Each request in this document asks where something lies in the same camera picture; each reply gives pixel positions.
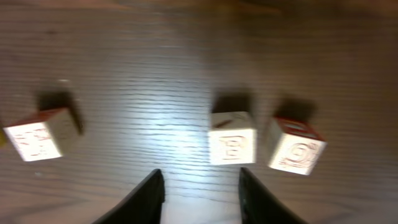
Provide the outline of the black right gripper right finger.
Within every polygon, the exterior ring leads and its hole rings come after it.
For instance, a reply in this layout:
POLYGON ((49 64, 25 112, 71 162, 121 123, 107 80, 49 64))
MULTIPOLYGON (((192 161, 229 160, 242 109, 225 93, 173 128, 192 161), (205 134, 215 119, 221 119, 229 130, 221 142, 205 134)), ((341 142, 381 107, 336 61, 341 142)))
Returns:
POLYGON ((245 167, 239 170, 238 194, 242 224, 306 224, 245 167))

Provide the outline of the wooden block red cat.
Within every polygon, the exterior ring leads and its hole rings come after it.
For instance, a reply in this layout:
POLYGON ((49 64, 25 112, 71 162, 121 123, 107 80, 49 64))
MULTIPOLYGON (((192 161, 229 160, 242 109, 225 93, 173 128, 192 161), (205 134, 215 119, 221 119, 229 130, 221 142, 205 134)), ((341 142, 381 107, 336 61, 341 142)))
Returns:
POLYGON ((39 111, 4 131, 25 162, 63 157, 79 137, 68 108, 39 111))

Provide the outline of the wooden block letter B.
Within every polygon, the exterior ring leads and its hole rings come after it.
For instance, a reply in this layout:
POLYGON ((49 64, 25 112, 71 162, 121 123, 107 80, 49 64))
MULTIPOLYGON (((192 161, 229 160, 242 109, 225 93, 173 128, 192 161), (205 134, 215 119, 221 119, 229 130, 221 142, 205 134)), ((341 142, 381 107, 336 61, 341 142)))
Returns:
POLYGON ((257 129, 247 111, 213 113, 208 144, 210 164, 252 164, 256 161, 257 129))

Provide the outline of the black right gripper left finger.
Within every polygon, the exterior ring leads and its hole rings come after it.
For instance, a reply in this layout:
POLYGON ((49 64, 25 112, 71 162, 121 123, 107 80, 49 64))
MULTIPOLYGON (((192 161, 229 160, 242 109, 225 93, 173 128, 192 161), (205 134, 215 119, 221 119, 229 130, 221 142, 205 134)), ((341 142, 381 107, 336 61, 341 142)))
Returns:
POLYGON ((160 224, 164 202, 164 177, 160 169, 154 169, 93 224, 160 224))

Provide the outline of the wooden block blue snail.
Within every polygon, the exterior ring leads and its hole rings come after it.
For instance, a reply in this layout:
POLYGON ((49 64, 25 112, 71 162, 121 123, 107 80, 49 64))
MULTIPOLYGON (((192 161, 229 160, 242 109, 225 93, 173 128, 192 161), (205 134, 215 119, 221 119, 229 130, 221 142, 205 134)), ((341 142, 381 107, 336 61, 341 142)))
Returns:
POLYGON ((327 142, 309 124, 275 116, 269 127, 269 144, 270 168, 310 175, 327 142))

